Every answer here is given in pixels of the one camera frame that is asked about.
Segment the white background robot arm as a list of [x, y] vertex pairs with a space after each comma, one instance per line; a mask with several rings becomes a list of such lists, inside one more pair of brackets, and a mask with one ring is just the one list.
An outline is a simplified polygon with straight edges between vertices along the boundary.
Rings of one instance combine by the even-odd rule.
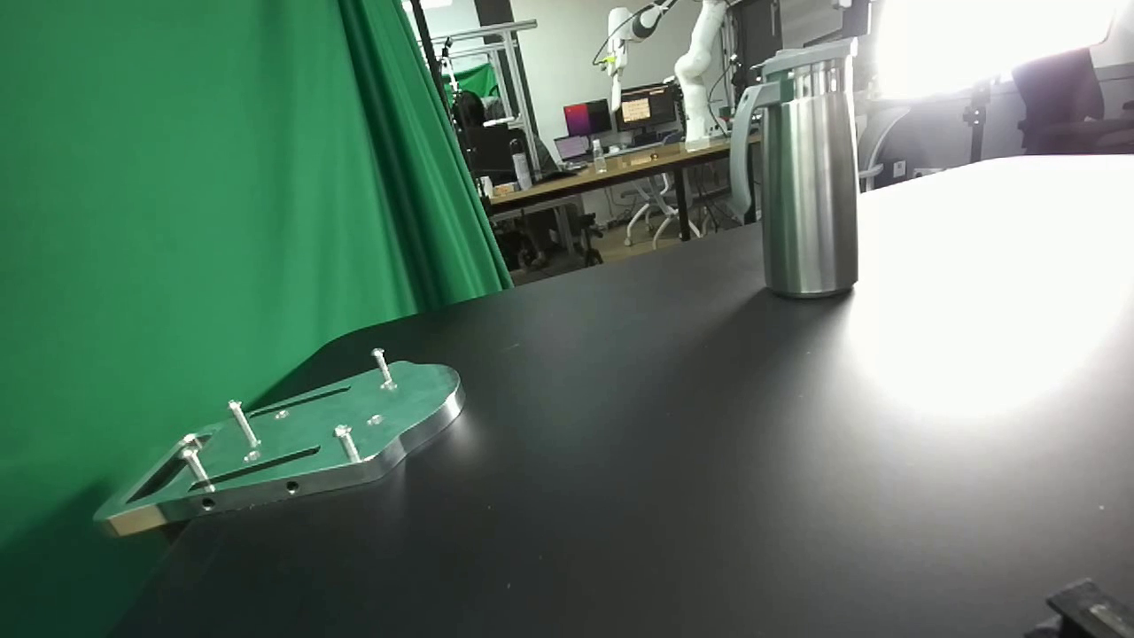
[[[610, 79], [610, 109], [629, 104], [625, 68], [629, 46], [653, 38], [662, 17], [682, 0], [649, 0], [646, 9], [612, 9], [605, 16], [605, 37], [594, 53], [594, 63]], [[675, 61], [675, 81], [682, 90], [682, 131], [688, 149], [701, 149], [714, 137], [714, 109], [705, 71], [714, 63], [714, 38], [727, 17], [732, 0], [699, 0], [683, 53]], [[1024, 638], [1134, 638], [1131, 611], [1111, 599], [1096, 583], [1066, 586], [1054, 597], [1058, 618], [1040, 625]]]

